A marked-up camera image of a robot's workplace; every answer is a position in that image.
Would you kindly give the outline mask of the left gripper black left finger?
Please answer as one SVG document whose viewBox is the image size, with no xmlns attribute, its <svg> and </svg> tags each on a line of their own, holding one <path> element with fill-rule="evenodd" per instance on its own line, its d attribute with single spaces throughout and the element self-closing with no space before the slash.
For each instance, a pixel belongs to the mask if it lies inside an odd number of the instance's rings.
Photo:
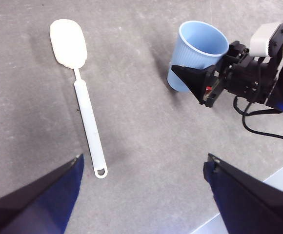
<svg viewBox="0 0 283 234">
<path fill-rule="evenodd" d="M 0 198 L 0 234 L 62 234 L 80 192 L 83 155 Z"/>
</svg>

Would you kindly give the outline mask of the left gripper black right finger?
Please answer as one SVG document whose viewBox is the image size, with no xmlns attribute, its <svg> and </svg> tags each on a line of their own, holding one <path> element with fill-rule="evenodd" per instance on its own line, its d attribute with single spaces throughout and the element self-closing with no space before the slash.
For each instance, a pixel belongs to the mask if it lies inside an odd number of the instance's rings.
<svg viewBox="0 0 283 234">
<path fill-rule="evenodd" d="M 230 234 L 283 234 L 283 191 L 211 153 L 203 176 Z"/>
</svg>

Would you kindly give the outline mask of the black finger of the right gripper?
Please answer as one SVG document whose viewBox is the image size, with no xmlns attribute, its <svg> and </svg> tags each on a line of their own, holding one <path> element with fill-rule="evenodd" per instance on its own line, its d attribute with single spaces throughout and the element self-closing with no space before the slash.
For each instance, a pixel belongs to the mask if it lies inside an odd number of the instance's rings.
<svg viewBox="0 0 283 234">
<path fill-rule="evenodd" d="M 208 104 L 209 96 L 215 89 L 215 65 L 210 65 L 204 69 L 172 65 L 171 70 L 186 85 L 200 104 Z"/>
</svg>

